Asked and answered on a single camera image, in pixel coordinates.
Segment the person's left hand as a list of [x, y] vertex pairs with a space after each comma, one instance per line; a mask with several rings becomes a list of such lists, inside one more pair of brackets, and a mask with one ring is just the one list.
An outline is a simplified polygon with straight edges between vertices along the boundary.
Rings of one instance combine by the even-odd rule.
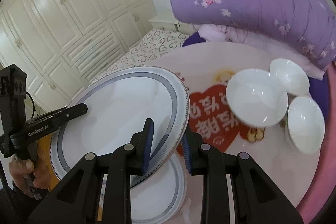
[[51, 174], [46, 163], [46, 156], [39, 145], [36, 152], [38, 160], [34, 164], [31, 160], [21, 160], [13, 157], [9, 162], [9, 173], [13, 178], [14, 184], [27, 196], [33, 198], [29, 185], [25, 181], [25, 177], [33, 174], [35, 179], [33, 185], [35, 188], [48, 189], [51, 186]]

